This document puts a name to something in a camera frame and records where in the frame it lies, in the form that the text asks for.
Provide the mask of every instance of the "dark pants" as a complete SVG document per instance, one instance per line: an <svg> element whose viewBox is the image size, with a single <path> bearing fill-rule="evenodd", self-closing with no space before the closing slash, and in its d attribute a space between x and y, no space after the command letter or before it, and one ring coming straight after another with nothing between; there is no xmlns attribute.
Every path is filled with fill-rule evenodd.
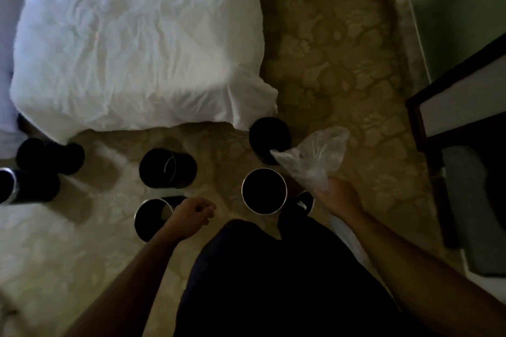
<svg viewBox="0 0 506 337"><path fill-rule="evenodd" d="M202 249L181 298L175 335L398 334L383 286L325 226L290 206L281 240L228 222Z"/></svg>

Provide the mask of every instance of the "floor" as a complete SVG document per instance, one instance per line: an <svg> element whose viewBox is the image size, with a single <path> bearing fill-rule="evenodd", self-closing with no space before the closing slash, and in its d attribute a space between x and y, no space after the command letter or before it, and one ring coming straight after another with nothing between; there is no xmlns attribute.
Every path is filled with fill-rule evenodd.
<svg viewBox="0 0 506 337"><path fill-rule="evenodd" d="M441 242L423 156L404 108L412 88L394 0L261 0L266 55L262 76L279 90L279 117L294 142L330 126L350 130L341 170L366 209L402 236L458 266ZM83 169L63 180L50 204L0 212L0 285L21 310L12 335L58 335L130 262L143 243L138 205L170 193L142 185L138 165L156 146L186 149L198 162L184 190L218 203L212 224L174 252L145 335L170 335L178 302L202 246L229 219L254 221L276 235L276 217L255 216L240 186L260 162L247 133L225 123L142 132L80 134ZM317 207L313 216L327 224Z"/></svg>

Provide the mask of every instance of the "shoe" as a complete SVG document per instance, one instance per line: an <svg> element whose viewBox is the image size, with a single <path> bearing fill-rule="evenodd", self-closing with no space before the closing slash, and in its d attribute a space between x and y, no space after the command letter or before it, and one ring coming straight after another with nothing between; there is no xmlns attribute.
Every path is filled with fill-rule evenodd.
<svg viewBox="0 0 506 337"><path fill-rule="evenodd" d="M304 210L306 216L309 215L313 210L314 203L314 197L311 195L311 193L307 192L307 190L299 193L299 195L295 198L295 205L300 206Z"/></svg>

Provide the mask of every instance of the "forearm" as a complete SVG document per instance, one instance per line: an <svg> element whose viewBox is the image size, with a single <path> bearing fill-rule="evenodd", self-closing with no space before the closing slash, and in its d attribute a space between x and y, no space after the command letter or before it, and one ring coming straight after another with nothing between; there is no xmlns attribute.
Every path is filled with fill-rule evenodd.
<svg viewBox="0 0 506 337"><path fill-rule="evenodd" d="M363 211L343 219L397 301L443 335L505 335L503 304Z"/></svg>
<svg viewBox="0 0 506 337"><path fill-rule="evenodd" d="M64 336L141 337L177 243L157 233Z"/></svg>

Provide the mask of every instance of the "green wall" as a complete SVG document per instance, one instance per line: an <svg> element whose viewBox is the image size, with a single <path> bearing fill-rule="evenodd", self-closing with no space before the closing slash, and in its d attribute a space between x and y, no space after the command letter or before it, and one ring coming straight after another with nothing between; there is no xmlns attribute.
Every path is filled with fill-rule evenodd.
<svg viewBox="0 0 506 337"><path fill-rule="evenodd" d="M506 0L411 0L432 81L506 33Z"/></svg>

